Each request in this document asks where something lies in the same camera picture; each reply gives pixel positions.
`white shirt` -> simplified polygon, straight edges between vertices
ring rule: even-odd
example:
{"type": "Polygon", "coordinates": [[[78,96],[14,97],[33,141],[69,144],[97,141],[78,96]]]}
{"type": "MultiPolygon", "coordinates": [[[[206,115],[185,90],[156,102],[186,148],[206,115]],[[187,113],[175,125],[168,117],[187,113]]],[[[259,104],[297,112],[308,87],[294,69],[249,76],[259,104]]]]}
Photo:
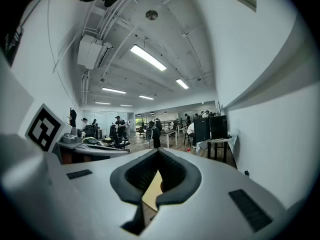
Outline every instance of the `white shirt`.
{"type": "Polygon", "coordinates": [[[89,126],[89,123],[82,121],[82,129],[86,128],[86,126],[89,126]]]}
{"type": "Polygon", "coordinates": [[[189,125],[188,130],[186,131],[186,133],[189,134],[194,134],[195,133],[195,124],[192,123],[189,125]]]}

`black monitor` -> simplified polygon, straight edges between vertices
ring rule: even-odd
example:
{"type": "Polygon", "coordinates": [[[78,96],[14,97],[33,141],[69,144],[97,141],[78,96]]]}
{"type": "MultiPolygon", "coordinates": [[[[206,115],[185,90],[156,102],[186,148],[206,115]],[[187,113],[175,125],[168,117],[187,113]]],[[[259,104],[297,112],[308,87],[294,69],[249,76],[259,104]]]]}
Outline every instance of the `black monitor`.
{"type": "Polygon", "coordinates": [[[227,116],[209,117],[211,126],[211,139],[226,139],[228,137],[227,116]]]}
{"type": "Polygon", "coordinates": [[[195,141],[204,142],[210,140],[209,118],[196,118],[193,120],[195,141]]]}

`window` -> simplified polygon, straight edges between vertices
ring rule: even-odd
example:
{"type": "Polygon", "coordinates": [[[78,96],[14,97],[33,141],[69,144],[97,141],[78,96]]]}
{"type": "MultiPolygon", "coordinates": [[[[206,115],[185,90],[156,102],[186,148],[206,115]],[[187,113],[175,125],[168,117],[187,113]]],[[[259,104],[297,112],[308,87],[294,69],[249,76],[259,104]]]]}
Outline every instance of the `window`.
{"type": "Polygon", "coordinates": [[[136,118],[135,119],[135,124],[136,125],[142,124],[142,122],[144,122],[144,124],[146,125],[147,124],[147,119],[146,118],[136,118]]]}

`table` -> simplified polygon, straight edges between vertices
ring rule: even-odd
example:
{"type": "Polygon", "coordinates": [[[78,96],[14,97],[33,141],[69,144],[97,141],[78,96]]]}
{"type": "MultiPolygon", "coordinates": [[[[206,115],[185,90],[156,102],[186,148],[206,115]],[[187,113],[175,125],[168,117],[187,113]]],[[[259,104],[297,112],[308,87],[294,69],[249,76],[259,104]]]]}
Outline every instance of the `table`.
{"type": "Polygon", "coordinates": [[[172,134],[175,132],[175,145],[178,146],[178,140],[177,140],[177,130],[176,129],[166,129],[165,131],[162,131],[161,133],[166,135],[166,146],[169,148],[169,134],[172,134]]]}
{"type": "Polygon", "coordinates": [[[231,138],[224,138],[224,139],[208,139],[202,142],[198,142],[196,144],[196,155],[198,155],[200,149],[205,150],[208,149],[208,155],[207,158],[211,158],[211,143],[214,143],[214,159],[217,160],[218,155],[218,143],[224,143],[223,145],[223,162],[225,163],[227,161],[227,147],[228,143],[231,145],[234,145],[236,143],[236,140],[238,138],[238,135],[235,133],[228,132],[228,135],[231,136],[231,138]]]}

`fluorescent ceiling light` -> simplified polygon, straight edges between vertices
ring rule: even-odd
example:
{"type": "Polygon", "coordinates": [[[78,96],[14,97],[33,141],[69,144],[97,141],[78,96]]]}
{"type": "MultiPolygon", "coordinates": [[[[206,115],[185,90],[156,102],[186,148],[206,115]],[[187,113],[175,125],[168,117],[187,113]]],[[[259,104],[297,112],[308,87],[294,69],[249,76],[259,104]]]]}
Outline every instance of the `fluorescent ceiling light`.
{"type": "Polygon", "coordinates": [[[120,93],[120,94],[125,94],[125,91],[122,90],[115,90],[115,89],[109,89],[109,88],[102,88],[104,91],[109,91],[109,92],[115,92],[115,93],[120,93]]]}
{"type": "Polygon", "coordinates": [[[148,99],[148,100],[153,100],[154,98],[150,98],[150,97],[146,97],[146,96],[142,96],[142,95],[140,95],[139,96],[140,98],[145,98],[145,99],[148,99]]]}
{"type": "Polygon", "coordinates": [[[111,103],[106,103],[106,102],[96,102],[97,104],[105,104],[105,105],[110,105],[111,103]]]}
{"type": "Polygon", "coordinates": [[[189,87],[184,83],[182,82],[181,79],[177,79],[175,80],[179,85],[181,85],[184,89],[188,89],[189,87]]]}
{"type": "Polygon", "coordinates": [[[136,55],[140,56],[150,64],[154,65],[159,70],[163,71],[167,69],[162,63],[160,63],[156,58],[154,58],[152,55],[147,53],[144,49],[140,48],[136,44],[131,48],[131,52],[135,53],[136,55]]]}

